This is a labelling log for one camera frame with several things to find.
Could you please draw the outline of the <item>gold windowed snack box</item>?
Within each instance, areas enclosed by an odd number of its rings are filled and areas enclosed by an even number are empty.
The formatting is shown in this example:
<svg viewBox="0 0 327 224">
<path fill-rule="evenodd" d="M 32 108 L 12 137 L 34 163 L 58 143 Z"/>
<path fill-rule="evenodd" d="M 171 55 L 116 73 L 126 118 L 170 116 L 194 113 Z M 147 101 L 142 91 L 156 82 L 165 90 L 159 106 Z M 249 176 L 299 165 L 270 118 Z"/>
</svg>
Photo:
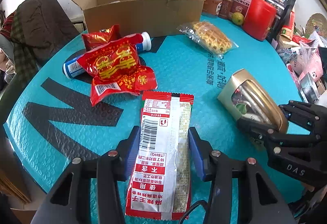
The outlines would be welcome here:
<svg viewBox="0 0 327 224">
<path fill-rule="evenodd" d="M 236 121 L 244 117 L 271 125 L 282 133 L 288 130 L 280 107 L 246 69 L 232 74 L 217 99 Z"/>
</svg>

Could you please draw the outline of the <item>red white long snack packet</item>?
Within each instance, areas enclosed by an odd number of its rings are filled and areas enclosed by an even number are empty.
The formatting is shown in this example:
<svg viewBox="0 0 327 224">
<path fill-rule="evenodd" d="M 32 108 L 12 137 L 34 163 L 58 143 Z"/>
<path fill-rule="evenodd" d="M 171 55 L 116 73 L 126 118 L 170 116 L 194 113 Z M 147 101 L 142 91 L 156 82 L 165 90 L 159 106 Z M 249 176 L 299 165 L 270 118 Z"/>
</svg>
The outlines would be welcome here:
<svg viewBox="0 0 327 224">
<path fill-rule="evenodd" d="M 179 220 L 191 203 L 188 129 L 192 94 L 142 95 L 139 150 L 126 197 L 128 216 Z"/>
</svg>

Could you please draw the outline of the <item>large red snack bag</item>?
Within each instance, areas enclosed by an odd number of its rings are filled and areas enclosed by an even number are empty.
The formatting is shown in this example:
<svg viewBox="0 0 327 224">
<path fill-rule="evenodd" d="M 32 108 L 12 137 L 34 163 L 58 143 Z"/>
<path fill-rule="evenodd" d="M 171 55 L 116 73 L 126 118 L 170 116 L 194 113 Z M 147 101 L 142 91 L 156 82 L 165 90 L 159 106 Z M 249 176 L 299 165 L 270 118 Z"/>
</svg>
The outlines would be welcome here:
<svg viewBox="0 0 327 224">
<path fill-rule="evenodd" d="M 111 94 L 139 96 L 143 91 L 157 88 L 155 72 L 140 62 L 136 45 L 142 42 L 142 35 L 135 33 L 96 47 L 78 58 L 78 64 L 93 78 L 92 106 Z"/>
</svg>

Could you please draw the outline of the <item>waffle pastry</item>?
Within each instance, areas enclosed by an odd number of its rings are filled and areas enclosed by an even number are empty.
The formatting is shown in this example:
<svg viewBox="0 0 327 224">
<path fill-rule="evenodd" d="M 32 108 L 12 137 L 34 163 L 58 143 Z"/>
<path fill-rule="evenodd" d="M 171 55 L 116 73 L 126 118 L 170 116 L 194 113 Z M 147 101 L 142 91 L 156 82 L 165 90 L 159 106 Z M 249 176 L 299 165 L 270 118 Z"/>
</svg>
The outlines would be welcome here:
<svg viewBox="0 0 327 224">
<path fill-rule="evenodd" d="M 177 30 L 215 56 L 223 57 L 227 52 L 239 47 L 218 27 L 207 21 L 181 24 Z"/>
</svg>

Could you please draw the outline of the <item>small red snack bag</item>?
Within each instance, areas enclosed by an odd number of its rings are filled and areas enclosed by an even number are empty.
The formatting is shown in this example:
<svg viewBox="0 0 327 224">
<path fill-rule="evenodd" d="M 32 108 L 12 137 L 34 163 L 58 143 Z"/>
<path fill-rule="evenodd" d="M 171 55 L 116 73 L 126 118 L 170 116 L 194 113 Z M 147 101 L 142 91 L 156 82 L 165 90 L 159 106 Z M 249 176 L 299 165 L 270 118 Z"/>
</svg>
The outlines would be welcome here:
<svg viewBox="0 0 327 224">
<path fill-rule="evenodd" d="M 120 38 L 121 35 L 119 25 L 113 25 L 108 29 L 102 29 L 98 32 L 82 34 L 86 51 L 91 51 L 96 47 L 102 46 L 103 44 L 111 41 L 119 40 Z"/>
</svg>

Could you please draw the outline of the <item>blue white tablet tube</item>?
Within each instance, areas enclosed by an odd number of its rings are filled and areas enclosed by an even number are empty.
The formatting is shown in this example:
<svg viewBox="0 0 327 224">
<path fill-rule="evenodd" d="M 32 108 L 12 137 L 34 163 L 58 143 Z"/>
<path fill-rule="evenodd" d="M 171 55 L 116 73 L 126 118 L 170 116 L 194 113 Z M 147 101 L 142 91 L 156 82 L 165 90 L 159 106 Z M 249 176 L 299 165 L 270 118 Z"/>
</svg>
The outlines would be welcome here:
<svg viewBox="0 0 327 224">
<path fill-rule="evenodd" d="M 147 32 L 143 32 L 141 35 L 142 42 L 136 45 L 137 52 L 140 53 L 150 51 L 152 47 L 150 35 Z M 80 55 L 70 58 L 68 61 L 64 62 L 63 73 L 67 78 L 73 79 L 86 72 L 86 70 L 83 69 L 83 67 L 78 63 L 78 59 L 83 56 L 85 52 L 86 51 L 81 50 L 79 52 Z"/>
</svg>

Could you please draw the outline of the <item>red cylindrical container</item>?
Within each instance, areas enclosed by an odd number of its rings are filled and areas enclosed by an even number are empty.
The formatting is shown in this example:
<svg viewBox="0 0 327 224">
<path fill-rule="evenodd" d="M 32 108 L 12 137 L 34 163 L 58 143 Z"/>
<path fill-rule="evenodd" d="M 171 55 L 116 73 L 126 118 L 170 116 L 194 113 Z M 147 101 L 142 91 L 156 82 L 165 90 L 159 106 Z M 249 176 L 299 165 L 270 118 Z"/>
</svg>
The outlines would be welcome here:
<svg viewBox="0 0 327 224">
<path fill-rule="evenodd" d="M 258 41 L 264 41 L 273 24 L 276 9 L 264 0 L 251 0 L 243 30 Z"/>
</svg>

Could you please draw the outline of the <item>green yellow fruit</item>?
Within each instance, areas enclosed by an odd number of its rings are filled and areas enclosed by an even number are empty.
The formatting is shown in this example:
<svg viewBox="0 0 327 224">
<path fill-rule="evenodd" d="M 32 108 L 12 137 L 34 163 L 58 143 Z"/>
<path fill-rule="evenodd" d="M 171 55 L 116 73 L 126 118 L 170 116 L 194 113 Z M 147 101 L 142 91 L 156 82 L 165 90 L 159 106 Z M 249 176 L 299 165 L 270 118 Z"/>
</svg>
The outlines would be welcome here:
<svg viewBox="0 0 327 224">
<path fill-rule="evenodd" d="M 244 16 L 241 12 L 234 12 L 231 16 L 232 22 L 237 26 L 242 26 L 244 23 Z"/>
</svg>

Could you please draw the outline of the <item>brown label jar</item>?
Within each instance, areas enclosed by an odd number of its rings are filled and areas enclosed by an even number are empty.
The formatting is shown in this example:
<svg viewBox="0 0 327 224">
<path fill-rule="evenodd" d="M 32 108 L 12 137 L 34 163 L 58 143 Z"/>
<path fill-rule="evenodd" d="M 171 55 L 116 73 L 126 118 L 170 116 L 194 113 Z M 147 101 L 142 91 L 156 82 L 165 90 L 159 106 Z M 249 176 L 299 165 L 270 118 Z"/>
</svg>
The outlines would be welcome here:
<svg viewBox="0 0 327 224">
<path fill-rule="evenodd" d="M 222 0 L 205 0 L 202 12 L 218 16 L 222 5 Z"/>
</svg>

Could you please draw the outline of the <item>pink jar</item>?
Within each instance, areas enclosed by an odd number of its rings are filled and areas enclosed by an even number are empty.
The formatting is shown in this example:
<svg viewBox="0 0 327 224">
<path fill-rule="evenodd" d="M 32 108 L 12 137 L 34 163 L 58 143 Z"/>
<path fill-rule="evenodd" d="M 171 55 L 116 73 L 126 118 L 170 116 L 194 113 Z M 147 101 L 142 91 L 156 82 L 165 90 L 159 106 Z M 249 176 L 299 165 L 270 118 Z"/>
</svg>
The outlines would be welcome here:
<svg viewBox="0 0 327 224">
<path fill-rule="evenodd" d="M 229 12 L 229 19 L 232 19 L 232 14 L 240 12 L 244 17 L 247 14 L 251 0 L 232 0 L 232 7 Z"/>
</svg>

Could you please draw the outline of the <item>brown cardboard box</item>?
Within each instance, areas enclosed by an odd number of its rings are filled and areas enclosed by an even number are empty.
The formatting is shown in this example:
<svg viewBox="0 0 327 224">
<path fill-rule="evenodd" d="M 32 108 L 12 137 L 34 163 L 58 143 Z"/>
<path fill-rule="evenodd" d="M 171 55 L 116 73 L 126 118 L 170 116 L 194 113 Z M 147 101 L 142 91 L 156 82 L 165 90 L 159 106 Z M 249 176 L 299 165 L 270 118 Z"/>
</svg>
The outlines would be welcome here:
<svg viewBox="0 0 327 224">
<path fill-rule="evenodd" d="M 72 0 L 84 15 L 87 30 L 120 26 L 126 36 L 146 31 L 151 37 L 178 34 L 183 23 L 199 21 L 205 0 Z"/>
</svg>

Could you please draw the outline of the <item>dark brown jacket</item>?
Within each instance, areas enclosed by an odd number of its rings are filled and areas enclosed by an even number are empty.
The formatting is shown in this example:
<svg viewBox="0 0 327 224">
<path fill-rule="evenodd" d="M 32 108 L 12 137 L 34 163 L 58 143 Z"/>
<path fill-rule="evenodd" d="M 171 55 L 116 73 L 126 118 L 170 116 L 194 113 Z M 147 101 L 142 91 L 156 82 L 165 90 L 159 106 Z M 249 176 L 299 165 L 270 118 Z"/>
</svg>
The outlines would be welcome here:
<svg viewBox="0 0 327 224">
<path fill-rule="evenodd" d="M 59 50 L 79 35 L 57 0 L 25 0 L 15 11 L 11 40 L 15 78 L 24 88 Z"/>
</svg>

